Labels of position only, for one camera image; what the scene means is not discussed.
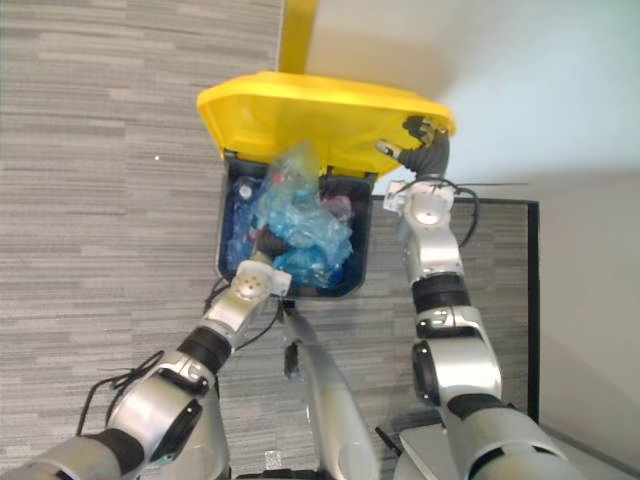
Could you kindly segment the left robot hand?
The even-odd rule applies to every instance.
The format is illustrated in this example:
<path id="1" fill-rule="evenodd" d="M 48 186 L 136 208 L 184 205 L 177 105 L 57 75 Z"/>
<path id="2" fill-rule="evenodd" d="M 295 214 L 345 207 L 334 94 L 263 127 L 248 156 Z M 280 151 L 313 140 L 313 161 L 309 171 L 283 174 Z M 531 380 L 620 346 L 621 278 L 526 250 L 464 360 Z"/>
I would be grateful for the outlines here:
<path id="1" fill-rule="evenodd" d="M 284 255 L 291 248 L 292 246 L 287 241 L 265 227 L 256 236 L 251 259 L 271 264 L 275 258 Z"/>

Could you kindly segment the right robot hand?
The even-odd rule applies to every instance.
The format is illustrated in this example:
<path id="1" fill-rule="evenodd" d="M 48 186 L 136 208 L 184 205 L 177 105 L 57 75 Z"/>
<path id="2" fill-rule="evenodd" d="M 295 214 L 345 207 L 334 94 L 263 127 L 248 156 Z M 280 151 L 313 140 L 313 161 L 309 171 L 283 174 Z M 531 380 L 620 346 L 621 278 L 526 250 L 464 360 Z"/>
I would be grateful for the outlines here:
<path id="1" fill-rule="evenodd" d="M 449 132 L 421 116 L 408 117 L 403 128 L 419 141 L 418 147 L 401 148 L 387 140 L 378 140 L 376 149 L 415 173 L 417 178 L 443 177 L 449 163 Z"/>

